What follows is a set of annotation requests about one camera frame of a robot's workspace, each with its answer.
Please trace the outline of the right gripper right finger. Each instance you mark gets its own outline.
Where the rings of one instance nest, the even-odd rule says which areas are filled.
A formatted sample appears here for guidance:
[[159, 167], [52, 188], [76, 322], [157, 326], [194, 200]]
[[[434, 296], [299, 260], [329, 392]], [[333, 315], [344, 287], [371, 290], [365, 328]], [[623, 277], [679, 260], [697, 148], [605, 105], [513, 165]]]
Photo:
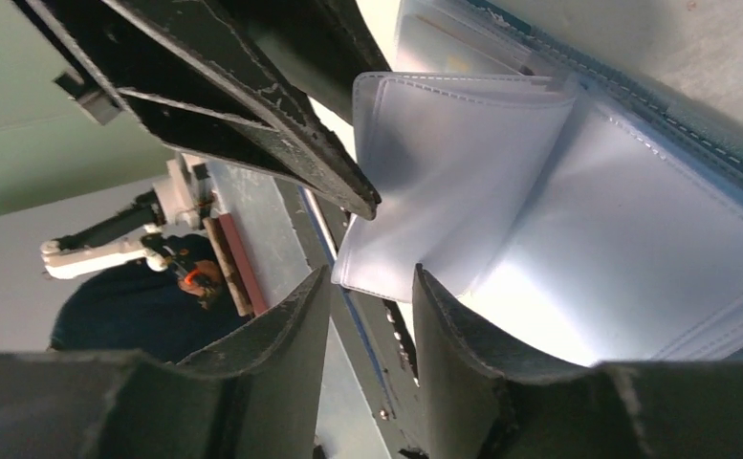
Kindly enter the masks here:
[[580, 366], [504, 332], [425, 268], [413, 316], [431, 458], [743, 458], [743, 361]]

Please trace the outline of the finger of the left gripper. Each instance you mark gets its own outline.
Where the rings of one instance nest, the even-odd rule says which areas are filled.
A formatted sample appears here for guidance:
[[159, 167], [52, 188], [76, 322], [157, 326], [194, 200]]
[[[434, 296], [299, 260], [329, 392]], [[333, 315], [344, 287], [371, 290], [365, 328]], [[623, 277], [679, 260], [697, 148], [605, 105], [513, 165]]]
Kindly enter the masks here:
[[223, 1], [21, 1], [82, 80], [164, 145], [304, 186], [361, 218], [380, 195], [314, 98]]
[[355, 0], [229, 0], [221, 5], [297, 89], [353, 122], [353, 86], [390, 66]]

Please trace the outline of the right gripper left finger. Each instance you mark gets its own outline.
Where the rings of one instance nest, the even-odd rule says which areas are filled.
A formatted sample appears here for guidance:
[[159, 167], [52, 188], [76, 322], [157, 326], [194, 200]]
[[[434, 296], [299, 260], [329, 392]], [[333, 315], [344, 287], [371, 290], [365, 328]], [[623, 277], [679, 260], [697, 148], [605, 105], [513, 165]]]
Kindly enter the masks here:
[[177, 364], [141, 351], [0, 354], [0, 458], [308, 458], [328, 269]]

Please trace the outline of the blue leather card holder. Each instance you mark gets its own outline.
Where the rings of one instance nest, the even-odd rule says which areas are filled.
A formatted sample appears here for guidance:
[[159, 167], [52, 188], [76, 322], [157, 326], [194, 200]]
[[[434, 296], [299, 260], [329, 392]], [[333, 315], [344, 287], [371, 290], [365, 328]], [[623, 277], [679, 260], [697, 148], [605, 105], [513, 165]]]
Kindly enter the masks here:
[[567, 361], [743, 360], [743, 146], [483, 1], [404, 1], [357, 77], [381, 195], [333, 281], [408, 303], [416, 266]]

